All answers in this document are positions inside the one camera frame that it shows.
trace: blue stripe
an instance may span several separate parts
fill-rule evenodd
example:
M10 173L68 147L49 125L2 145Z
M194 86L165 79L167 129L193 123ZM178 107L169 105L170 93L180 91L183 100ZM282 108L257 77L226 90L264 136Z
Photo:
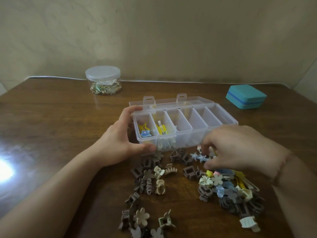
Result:
M228 91L228 94L230 94L233 98L235 98L236 100L238 100L240 103L242 104L259 104L259 103L263 103L263 101L257 101L257 102L244 102L241 99L239 99L237 96L233 95L230 91Z

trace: teal box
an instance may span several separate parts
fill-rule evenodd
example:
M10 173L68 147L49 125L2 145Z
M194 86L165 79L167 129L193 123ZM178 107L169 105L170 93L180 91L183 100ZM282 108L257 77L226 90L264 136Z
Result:
M266 94L250 85L232 85L226 98L241 109L258 108L266 99Z

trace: jar lid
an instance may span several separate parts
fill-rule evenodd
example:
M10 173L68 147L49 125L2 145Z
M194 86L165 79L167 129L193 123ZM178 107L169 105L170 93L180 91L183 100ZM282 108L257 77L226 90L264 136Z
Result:
M97 66L86 70L86 77L91 81L110 80L120 76L120 69L114 66Z

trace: bracelet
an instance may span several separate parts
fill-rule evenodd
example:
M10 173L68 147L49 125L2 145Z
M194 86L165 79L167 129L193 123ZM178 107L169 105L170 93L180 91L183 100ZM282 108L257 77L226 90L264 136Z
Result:
M285 159L280 164L280 168L279 168L276 176L271 180L271 184L273 186L278 186L279 180L280 180L280 176L282 174L282 171L283 171L285 165L289 162L289 160L291 160L292 158L295 158L295 157L296 156L293 153L289 153L287 156L285 156Z

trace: white cable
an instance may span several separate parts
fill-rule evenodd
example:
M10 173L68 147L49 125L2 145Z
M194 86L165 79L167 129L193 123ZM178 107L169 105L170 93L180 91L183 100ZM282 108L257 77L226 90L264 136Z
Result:
M73 79L73 80L85 80L80 78L69 78L69 77L59 77L59 76L29 76L26 78L64 78L64 79ZM175 82L175 81L154 81L154 80L121 80L123 82L170 82L170 83L202 83L202 82ZM282 82L256 82L256 83L214 83L214 84L232 84L232 85L239 85L239 84L281 84L291 89L287 84Z

